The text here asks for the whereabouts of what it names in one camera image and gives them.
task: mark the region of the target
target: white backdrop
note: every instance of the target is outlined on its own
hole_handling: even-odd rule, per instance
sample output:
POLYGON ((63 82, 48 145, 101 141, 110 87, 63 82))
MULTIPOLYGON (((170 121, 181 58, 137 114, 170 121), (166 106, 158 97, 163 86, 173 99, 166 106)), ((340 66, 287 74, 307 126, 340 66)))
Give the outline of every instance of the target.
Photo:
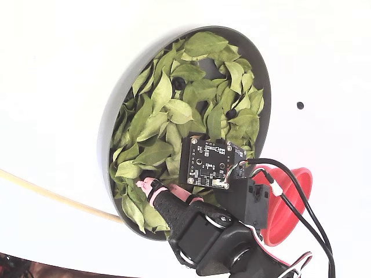
MULTIPOLYGON (((367 0, 0 1, 0 169, 115 214, 97 136, 117 81, 164 38, 231 27, 258 47, 271 78, 262 157, 312 171, 310 203, 337 277, 357 275, 371 248, 370 12, 367 0)), ((167 243, 5 180, 0 222, 0 252, 10 255, 112 275, 196 276, 167 243), (153 256, 163 263, 144 264, 153 256)), ((272 252, 293 262, 307 250, 315 257, 305 277, 326 277, 326 256, 301 224, 272 252)))

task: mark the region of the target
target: black circuit board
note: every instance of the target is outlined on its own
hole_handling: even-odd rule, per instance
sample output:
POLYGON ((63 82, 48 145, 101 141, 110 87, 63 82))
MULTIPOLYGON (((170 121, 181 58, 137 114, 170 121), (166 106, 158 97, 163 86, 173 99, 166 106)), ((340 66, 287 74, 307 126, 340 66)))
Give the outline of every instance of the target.
MULTIPOLYGON (((246 152, 231 142, 213 143, 184 138, 180 162, 180 182, 196 186, 228 189, 224 183, 228 169, 243 159, 246 152)), ((232 172, 231 178, 243 178, 245 167, 232 172)))

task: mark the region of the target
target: black dot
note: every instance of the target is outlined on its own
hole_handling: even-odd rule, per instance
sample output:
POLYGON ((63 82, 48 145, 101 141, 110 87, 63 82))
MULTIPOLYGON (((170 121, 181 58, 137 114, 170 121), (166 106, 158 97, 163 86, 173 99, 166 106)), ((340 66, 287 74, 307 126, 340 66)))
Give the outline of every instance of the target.
POLYGON ((302 110, 302 109, 304 108, 304 103, 302 103, 301 101, 299 101, 299 102, 296 104, 296 106, 297 106, 297 109, 302 110))

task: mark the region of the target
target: black wire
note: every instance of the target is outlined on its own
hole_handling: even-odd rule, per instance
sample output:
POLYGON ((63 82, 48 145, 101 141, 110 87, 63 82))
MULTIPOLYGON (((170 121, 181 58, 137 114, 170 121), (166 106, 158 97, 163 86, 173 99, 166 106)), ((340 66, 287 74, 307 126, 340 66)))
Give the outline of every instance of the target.
POLYGON ((314 224, 317 226, 319 232, 321 233, 321 235, 322 235, 322 237, 323 237, 323 239, 325 241, 325 244, 326 244, 327 248, 332 253, 332 248, 331 248, 331 244, 330 244, 329 238, 327 237, 327 234, 326 234, 325 230, 323 229, 321 223, 319 223, 319 221, 318 221, 317 217, 315 216, 315 214, 314 214, 311 206, 309 205, 308 199, 305 196, 305 193, 304 193, 303 189, 301 188, 301 186, 300 186, 297 178, 290 171, 290 169, 288 169, 281 162, 279 162, 277 160, 274 160, 274 159, 269 159, 269 158, 252 158, 252 159, 248 159, 247 161, 248 161, 249 164, 271 164, 271 165, 274 165, 274 166, 280 168, 282 171, 284 171, 290 177, 290 179, 292 180, 292 182, 294 183, 294 185, 296 187, 296 190, 299 193, 300 198, 302 199, 302 201, 304 203, 305 208, 307 209, 310 217, 314 221, 314 224))
POLYGON ((323 242, 320 235, 317 231, 308 223, 307 220, 302 216, 302 214, 295 208, 295 206, 290 202, 287 196, 283 193, 281 195, 281 199, 285 202, 285 204, 291 209, 291 211, 295 214, 295 216, 304 224, 304 226, 311 232, 311 234, 317 239, 318 243, 321 245, 322 249, 325 251, 327 257, 329 258, 330 264, 330 271, 329 277, 335 278, 335 262, 331 251, 328 249, 326 244, 323 242))

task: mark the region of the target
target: cable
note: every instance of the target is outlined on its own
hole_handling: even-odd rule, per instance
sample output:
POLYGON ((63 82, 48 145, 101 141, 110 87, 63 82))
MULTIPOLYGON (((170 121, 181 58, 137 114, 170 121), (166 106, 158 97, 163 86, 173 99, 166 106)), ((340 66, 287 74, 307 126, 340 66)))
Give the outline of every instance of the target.
POLYGON ((303 191, 303 189, 301 188, 297 178, 295 177, 295 175, 290 171, 290 169, 288 169, 284 164, 282 164, 281 162, 278 162, 274 159, 269 159, 269 158, 255 158, 255 159, 247 159, 246 160, 249 164, 271 164, 271 165, 274 165, 278 168, 280 168, 282 171, 284 171, 289 177, 290 179, 292 180, 292 182, 294 183, 295 187, 296 187, 296 190, 298 191, 299 193, 299 196, 300 198, 302 199, 303 203, 304 203, 304 206, 305 208, 307 209, 310 217, 313 219, 314 221, 314 224, 317 226, 320 234, 322 235, 324 241, 325 241, 325 244, 326 246, 328 247, 328 249, 331 251, 332 253, 332 248, 331 248, 331 244, 330 244, 330 241, 329 241, 329 238, 327 237, 327 234, 325 232, 325 230, 323 229, 321 223, 319 223, 317 217, 315 216, 311 206, 309 205, 309 202, 308 202, 308 199, 307 197, 305 196, 305 193, 303 191))
POLYGON ((311 234, 317 239, 319 245, 325 251, 327 257, 329 258, 329 277, 335 278, 335 262, 331 251, 328 249, 326 244, 323 242, 322 238, 316 232, 316 230, 308 223, 307 220, 300 214, 300 212, 295 208, 295 206, 290 202, 285 194, 281 195, 281 199, 290 208, 290 210, 295 214, 295 216, 304 224, 304 226, 311 232, 311 234))
POLYGON ((296 269, 296 266, 300 262, 302 262, 304 259, 306 259, 306 261, 303 263, 303 266, 301 267, 301 270, 303 270, 303 268, 308 264, 308 262, 311 260, 311 258, 312 258, 312 252, 306 252, 306 253, 304 253, 289 268, 287 268, 287 270, 285 270, 284 272, 282 272, 282 274, 279 275, 277 278, 284 278, 288 273, 290 273, 291 271, 295 270, 296 269))

